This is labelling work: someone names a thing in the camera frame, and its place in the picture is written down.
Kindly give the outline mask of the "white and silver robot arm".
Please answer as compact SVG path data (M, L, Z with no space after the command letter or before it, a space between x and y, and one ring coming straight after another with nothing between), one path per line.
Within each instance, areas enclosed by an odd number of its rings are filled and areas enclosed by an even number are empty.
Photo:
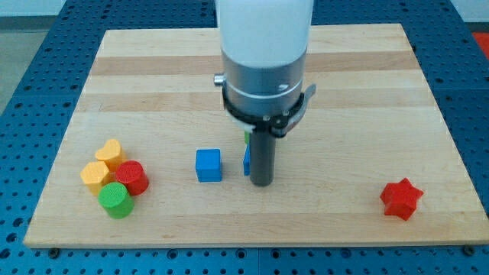
M313 0L218 0L225 97L247 115L275 116L300 97Z

